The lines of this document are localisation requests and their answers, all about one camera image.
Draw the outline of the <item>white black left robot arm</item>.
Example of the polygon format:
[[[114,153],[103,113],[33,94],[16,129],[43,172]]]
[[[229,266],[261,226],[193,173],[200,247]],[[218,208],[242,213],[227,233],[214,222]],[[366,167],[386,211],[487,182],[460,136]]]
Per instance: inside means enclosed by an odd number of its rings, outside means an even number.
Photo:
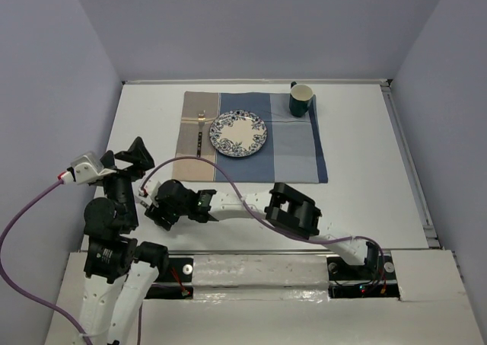
[[[125,151],[87,152],[71,164],[76,184],[103,188],[103,196],[84,208],[88,253],[84,264],[84,295],[74,344],[108,344],[112,315],[129,274],[137,241],[128,234],[138,227],[133,182],[154,168],[143,139]]]

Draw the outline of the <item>blue patchwork cloth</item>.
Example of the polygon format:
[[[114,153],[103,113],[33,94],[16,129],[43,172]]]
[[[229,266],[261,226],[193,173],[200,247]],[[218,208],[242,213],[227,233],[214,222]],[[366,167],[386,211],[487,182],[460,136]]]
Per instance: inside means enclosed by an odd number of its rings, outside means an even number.
[[[187,91],[173,178],[325,184],[316,101],[294,117],[287,93]]]

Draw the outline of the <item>green mug white inside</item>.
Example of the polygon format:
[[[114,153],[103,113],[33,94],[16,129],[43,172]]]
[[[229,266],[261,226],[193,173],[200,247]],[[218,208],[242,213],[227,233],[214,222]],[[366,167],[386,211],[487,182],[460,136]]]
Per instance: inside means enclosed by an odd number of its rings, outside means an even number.
[[[293,81],[291,83],[288,106],[291,115],[303,117],[308,112],[313,97],[314,92],[309,86]]]

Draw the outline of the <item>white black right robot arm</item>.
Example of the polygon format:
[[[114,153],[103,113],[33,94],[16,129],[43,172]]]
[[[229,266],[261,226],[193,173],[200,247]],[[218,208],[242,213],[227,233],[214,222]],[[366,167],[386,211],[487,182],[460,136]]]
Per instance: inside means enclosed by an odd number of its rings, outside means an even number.
[[[331,223],[319,229],[320,209],[310,197],[284,183],[268,192],[241,194],[217,190],[193,191],[178,180],[148,180],[138,189],[151,204],[145,215],[169,231],[181,217],[199,222],[256,219],[296,241],[324,246],[338,254],[352,272],[367,278],[378,268],[380,249],[371,239],[352,235]]]

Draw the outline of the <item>blue floral plate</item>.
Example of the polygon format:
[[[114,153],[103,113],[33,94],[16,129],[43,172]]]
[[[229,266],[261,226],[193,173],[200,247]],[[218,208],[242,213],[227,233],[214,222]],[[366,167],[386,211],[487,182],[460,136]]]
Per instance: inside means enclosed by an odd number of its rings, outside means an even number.
[[[264,146],[268,130],[265,122],[255,113],[232,110],[216,117],[208,134],[210,143],[220,154],[245,158]]]

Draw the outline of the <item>black-handled fork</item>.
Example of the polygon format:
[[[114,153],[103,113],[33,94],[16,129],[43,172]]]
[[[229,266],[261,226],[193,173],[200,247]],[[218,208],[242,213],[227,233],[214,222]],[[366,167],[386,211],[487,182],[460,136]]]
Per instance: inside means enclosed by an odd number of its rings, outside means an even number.
[[[196,150],[196,156],[200,157],[202,153],[202,136],[203,136],[203,129],[205,125],[205,111],[202,110],[198,114],[198,139],[197,139],[197,150]]]

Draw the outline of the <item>black-handled steak knife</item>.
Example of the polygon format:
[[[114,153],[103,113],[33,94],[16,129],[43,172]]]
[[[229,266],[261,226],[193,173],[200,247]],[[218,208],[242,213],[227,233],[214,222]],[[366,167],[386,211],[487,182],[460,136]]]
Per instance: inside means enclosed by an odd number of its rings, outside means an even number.
[[[148,208],[148,207],[149,207],[149,205],[148,205],[148,204],[147,204],[147,203],[146,203],[146,202],[145,202],[145,201],[144,201],[144,200],[143,200],[143,199],[142,199],[140,196],[137,196],[137,197],[135,198],[135,200],[136,200],[136,202],[137,202],[138,204],[140,204],[141,206],[143,206],[143,207],[145,207],[145,208]]]

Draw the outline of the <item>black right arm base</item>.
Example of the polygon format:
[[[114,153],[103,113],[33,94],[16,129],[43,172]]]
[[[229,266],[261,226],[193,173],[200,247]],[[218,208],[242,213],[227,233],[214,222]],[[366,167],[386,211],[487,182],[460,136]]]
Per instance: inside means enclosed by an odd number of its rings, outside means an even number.
[[[364,266],[348,265],[341,257],[326,259],[331,299],[399,298],[392,254],[368,243],[371,263]]]

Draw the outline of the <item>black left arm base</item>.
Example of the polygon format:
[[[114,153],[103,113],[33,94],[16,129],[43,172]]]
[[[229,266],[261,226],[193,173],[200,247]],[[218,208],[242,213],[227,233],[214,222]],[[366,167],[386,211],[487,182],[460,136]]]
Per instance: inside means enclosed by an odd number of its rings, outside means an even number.
[[[189,300],[193,298],[192,257],[170,257],[169,266],[151,285],[146,299]]]

